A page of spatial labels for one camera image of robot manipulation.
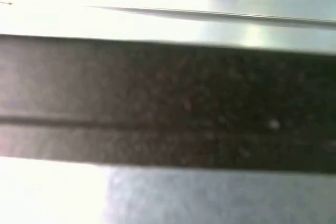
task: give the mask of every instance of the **stainless steel surface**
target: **stainless steel surface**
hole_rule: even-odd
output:
[[[2,34],[336,51],[334,0],[1,1]]]
[[[155,41],[333,54],[334,29],[241,20],[130,14],[98,8],[5,7],[0,33],[68,38]]]
[[[336,177],[0,158],[1,223],[327,223]]]

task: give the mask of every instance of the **black rubber strip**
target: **black rubber strip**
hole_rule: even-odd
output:
[[[318,55],[0,36],[0,154],[333,173],[335,70]]]

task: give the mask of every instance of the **dark textured strip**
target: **dark textured strip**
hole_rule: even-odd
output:
[[[336,146],[207,133],[1,127],[0,155],[144,166],[336,173]]]
[[[0,37],[0,155],[336,172],[336,58]]]

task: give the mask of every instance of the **silver metal plate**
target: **silver metal plate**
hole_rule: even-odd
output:
[[[336,177],[0,158],[1,223],[335,223]]]
[[[0,1],[0,34],[336,51],[335,0]]]

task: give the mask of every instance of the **metal groove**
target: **metal groove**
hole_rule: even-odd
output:
[[[235,13],[221,13],[221,12],[204,12],[196,10],[179,10],[179,9],[159,9],[159,8],[133,8],[133,7],[99,7],[90,6],[96,8],[117,10],[122,12],[137,13],[137,14],[149,14],[157,15],[161,17],[169,18],[187,18],[195,20],[209,20],[218,21],[225,19],[235,19],[235,20],[249,20],[255,22],[268,22],[273,23],[272,25],[282,25],[285,23],[286,26],[298,26],[298,27],[323,27],[327,29],[334,30],[336,28],[336,22],[332,20],[321,20],[321,19],[301,19],[301,18],[288,18],[288,17],[276,17],[276,16],[261,16],[261,15],[250,15],[250,14],[235,14]]]

